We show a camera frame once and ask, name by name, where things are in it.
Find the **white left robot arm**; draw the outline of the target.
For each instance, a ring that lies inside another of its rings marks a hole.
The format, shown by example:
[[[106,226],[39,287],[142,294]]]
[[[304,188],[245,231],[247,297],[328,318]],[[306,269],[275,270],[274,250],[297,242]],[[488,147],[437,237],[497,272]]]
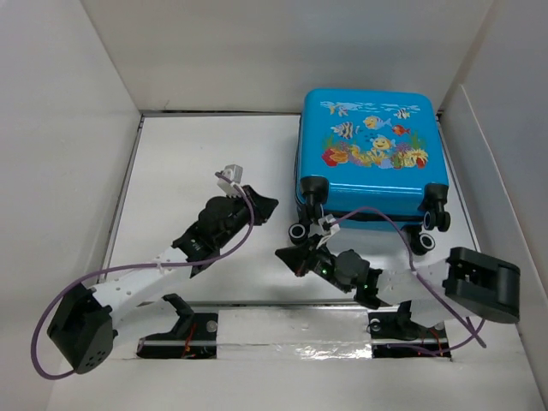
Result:
[[[227,257],[224,247],[239,233],[249,237],[279,204],[248,185],[234,189],[234,196],[209,199],[197,220],[152,262],[119,266],[119,278],[90,288],[78,280],[54,299],[47,335],[73,374],[90,372],[109,356],[128,313],[163,293],[182,274],[195,277]]]

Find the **blue kids suitcase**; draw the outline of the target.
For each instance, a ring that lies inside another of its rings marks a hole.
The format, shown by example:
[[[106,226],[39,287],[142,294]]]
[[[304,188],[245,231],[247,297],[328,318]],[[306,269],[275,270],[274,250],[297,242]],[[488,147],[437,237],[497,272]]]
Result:
[[[304,98],[295,154],[295,245],[325,215],[352,229],[396,223],[416,255],[451,217],[449,177],[431,100],[415,92],[317,88]]]

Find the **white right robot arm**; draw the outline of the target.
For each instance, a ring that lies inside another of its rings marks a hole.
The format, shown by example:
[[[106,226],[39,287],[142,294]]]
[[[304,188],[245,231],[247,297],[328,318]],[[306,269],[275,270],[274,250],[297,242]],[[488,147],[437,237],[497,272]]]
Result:
[[[401,270],[373,268],[356,251],[332,253],[313,236],[275,255],[296,277],[314,273],[359,305],[409,305],[395,317],[396,327],[414,337],[446,319],[470,316],[499,324],[520,320],[521,271],[517,265],[465,247],[430,265]]]

